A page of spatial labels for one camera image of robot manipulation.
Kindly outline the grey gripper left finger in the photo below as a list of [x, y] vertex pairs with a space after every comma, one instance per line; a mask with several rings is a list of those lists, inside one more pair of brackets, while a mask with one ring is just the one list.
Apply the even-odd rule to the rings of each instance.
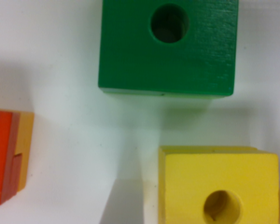
[[116, 179], [100, 224], [144, 224], [143, 183]]

